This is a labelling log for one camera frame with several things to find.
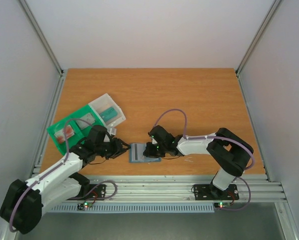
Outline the teal card holder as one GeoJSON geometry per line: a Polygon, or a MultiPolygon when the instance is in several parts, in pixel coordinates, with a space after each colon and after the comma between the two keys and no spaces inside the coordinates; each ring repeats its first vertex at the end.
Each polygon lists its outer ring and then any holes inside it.
{"type": "Polygon", "coordinates": [[[129,150],[129,163],[158,163],[162,161],[161,157],[151,158],[144,156],[145,148],[145,143],[131,143],[129,150]]]}

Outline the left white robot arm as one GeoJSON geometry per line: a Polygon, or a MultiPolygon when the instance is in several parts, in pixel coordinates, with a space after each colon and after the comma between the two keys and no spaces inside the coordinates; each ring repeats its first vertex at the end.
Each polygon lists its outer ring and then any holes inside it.
{"type": "Polygon", "coordinates": [[[65,155],[54,165],[35,177],[16,179],[9,185],[0,217],[8,222],[10,232],[27,234],[55,205],[68,199],[87,198],[88,180],[78,172],[96,157],[115,159],[131,148],[101,125],[93,125],[87,136],[73,146],[66,141],[65,146],[65,155]]]}

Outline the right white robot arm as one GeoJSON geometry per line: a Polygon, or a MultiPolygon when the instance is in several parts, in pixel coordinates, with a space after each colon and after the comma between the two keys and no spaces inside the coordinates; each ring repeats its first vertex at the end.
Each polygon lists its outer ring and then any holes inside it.
{"type": "Polygon", "coordinates": [[[166,155],[184,157],[188,155],[210,155],[220,169],[208,187],[213,199],[227,194],[233,180],[242,176],[255,163],[254,149],[227,128],[200,136],[173,136],[162,126],[148,133],[152,141],[147,142],[143,155],[148,158],[163,158],[166,155]]]}

